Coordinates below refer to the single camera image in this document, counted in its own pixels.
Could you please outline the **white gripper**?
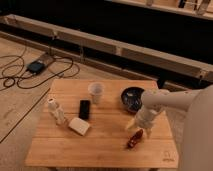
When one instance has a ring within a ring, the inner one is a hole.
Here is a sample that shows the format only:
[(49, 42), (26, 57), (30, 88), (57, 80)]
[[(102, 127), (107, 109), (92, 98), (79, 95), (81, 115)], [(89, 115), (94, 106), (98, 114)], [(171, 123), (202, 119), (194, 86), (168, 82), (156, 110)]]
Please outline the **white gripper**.
[(135, 120), (130, 120), (125, 129), (132, 130), (135, 129), (137, 126), (140, 128), (145, 129), (147, 134), (147, 138), (151, 136), (151, 128), (153, 127), (154, 119), (160, 114), (160, 107), (154, 106), (153, 108), (147, 108), (143, 106), (135, 115)]

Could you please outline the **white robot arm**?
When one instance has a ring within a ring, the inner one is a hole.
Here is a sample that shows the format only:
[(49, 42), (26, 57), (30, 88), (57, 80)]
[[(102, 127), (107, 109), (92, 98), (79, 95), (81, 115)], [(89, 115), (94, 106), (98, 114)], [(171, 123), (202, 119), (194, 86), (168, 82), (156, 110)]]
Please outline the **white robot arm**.
[(142, 107), (126, 128), (140, 127), (151, 135), (163, 107), (187, 112), (178, 171), (213, 171), (213, 85), (199, 90), (145, 90)]

